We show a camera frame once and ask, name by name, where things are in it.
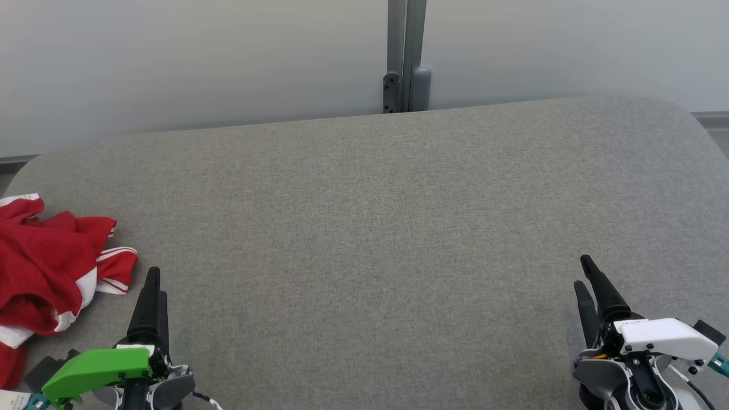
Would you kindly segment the grey metal partition post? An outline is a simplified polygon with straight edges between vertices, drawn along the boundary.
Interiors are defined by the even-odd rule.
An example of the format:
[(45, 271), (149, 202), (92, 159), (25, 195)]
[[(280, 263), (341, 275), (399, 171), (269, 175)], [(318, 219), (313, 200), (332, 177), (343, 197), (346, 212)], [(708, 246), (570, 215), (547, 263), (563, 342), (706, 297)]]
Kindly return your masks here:
[(400, 112), (409, 112), (409, 86), (421, 63), (427, 0), (388, 0), (386, 73), (401, 77)]

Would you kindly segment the grey fabric sofa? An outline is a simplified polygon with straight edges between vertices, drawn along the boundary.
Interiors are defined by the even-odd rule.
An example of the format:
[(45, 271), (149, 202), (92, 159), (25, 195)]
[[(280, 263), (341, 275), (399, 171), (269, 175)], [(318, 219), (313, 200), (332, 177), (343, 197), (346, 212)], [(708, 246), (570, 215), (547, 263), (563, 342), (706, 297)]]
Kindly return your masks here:
[(692, 114), (603, 95), (111, 138), (9, 195), (118, 222), (130, 292), (45, 356), (108, 348), (149, 267), (171, 357), (225, 410), (580, 410), (591, 255), (648, 318), (727, 336), (729, 160)]

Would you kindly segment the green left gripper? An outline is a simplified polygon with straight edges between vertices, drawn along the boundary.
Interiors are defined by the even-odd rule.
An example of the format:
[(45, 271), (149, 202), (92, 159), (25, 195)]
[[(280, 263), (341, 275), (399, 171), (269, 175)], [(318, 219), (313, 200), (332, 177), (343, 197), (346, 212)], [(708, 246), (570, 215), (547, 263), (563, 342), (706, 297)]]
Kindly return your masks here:
[[(161, 340), (159, 337), (159, 295), (161, 295)], [(102, 387), (150, 387), (166, 378), (169, 358), (167, 293), (161, 291), (161, 270), (152, 266), (144, 280), (126, 338), (112, 348), (94, 348), (63, 363), (41, 393), (55, 407)]]

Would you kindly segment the red shorts with white panel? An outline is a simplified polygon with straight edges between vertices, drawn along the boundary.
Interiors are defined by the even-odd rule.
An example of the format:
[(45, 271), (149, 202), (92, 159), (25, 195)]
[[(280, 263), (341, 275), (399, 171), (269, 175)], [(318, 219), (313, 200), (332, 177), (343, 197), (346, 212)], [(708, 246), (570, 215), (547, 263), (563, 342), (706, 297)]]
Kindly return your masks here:
[(0, 389), (18, 386), (32, 335), (54, 335), (93, 300), (96, 250), (0, 247)]

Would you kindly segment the grey round post foot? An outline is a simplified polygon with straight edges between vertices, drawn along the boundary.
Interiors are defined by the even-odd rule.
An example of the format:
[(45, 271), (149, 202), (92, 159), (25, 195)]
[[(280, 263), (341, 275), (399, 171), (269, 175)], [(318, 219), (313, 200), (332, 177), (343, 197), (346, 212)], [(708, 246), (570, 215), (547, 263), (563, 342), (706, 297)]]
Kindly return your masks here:
[(421, 112), (429, 109), (432, 71), (428, 67), (417, 67), (412, 70), (409, 79), (409, 112)]

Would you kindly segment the red basketball jersey striped trim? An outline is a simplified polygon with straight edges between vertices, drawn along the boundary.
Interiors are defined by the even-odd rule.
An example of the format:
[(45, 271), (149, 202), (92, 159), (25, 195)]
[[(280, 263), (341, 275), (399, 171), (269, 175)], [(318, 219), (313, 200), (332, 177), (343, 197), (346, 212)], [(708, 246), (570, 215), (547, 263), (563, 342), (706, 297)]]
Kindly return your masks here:
[(97, 253), (96, 290), (125, 295), (131, 285), (131, 274), (138, 261), (138, 254), (131, 247), (107, 247), (107, 241), (115, 234), (117, 220), (110, 217), (75, 217), (68, 211), (42, 220), (38, 215), (43, 210), (44, 202), (38, 194), (0, 198), (0, 220), (18, 221), (22, 226), (84, 235)]

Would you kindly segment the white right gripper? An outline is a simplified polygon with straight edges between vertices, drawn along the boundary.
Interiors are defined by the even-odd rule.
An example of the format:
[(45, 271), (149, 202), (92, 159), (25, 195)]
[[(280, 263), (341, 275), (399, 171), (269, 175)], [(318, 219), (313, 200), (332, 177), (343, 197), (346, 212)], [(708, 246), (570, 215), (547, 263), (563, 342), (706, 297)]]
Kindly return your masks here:
[(581, 329), (588, 349), (595, 345), (595, 410), (717, 410), (706, 394), (674, 366), (684, 360), (692, 375), (708, 368), (716, 343), (676, 318), (630, 316), (631, 309), (590, 255), (575, 281)]

